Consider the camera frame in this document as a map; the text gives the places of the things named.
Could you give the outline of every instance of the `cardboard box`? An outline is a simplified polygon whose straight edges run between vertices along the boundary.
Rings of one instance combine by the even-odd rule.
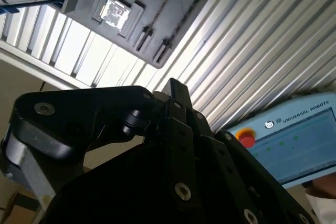
[[[33,194],[19,190],[9,200],[1,224],[32,224],[39,209]]]

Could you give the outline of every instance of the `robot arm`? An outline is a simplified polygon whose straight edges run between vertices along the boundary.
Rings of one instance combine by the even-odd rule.
[[[144,142],[84,174],[87,151],[135,135]],[[36,194],[44,223],[314,223],[232,134],[210,130],[174,79],[153,94],[132,86],[21,96],[1,169]]]

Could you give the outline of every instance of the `screw head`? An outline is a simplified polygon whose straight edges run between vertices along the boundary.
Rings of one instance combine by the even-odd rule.
[[[299,214],[300,219],[303,221],[304,224],[309,224],[309,220],[303,215],[303,214]]]
[[[177,183],[175,185],[175,192],[183,201],[188,201],[191,199],[191,191],[184,183]]]
[[[52,115],[55,112],[55,108],[52,104],[46,102],[36,103],[34,106],[36,113],[40,115]]]
[[[144,93],[143,96],[144,96],[145,98],[147,98],[147,99],[150,99],[150,98],[151,98],[151,96],[150,96],[149,94],[146,94],[146,93]]]
[[[224,136],[225,136],[225,138],[228,139],[228,140],[231,140],[231,139],[232,139],[232,137],[231,137],[229,134],[227,134],[227,133],[225,133]]]
[[[178,107],[179,109],[181,108],[181,105],[179,105],[177,102],[174,102],[174,105]]]
[[[248,223],[258,224],[258,219],[251,210],[244,209],[244,216],[245,216],[245,219],[248,221]]]

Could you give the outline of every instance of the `black cable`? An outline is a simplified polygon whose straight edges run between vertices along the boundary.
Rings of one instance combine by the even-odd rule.
[[[42,91],[43,90],[43,88],[44,88],[44,85],[46,84],[46,82],[44,81],[44,82],[42,82],[42,85],[41,85],[41,87],[40,87],[40,91]]]

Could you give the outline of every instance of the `corrugated metal panel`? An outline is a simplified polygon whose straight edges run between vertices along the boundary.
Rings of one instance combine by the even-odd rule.
[[[336,79],[335,0],[209,0],[162,69],[50,7],[2,16],[0,28],[3,49],[63,88],[153,91],[177,78],[214,130]]]

